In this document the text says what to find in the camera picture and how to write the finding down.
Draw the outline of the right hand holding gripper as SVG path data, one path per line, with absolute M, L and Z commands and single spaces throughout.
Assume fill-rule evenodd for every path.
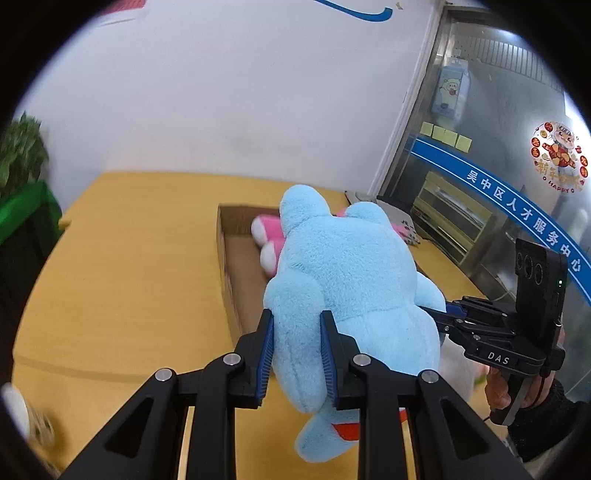
M 534 408 L 540 405 L 547 398 L 554 382 L 556 371 L 543 378 L 534 377 L 528 392 L 526 393 L 521 408 Z M 490 368 L 486 377 L 485 394 L 491 409 L 505 409 L 511 404 L 509 386 L 502 376 L 502 372 L 496 368 Z

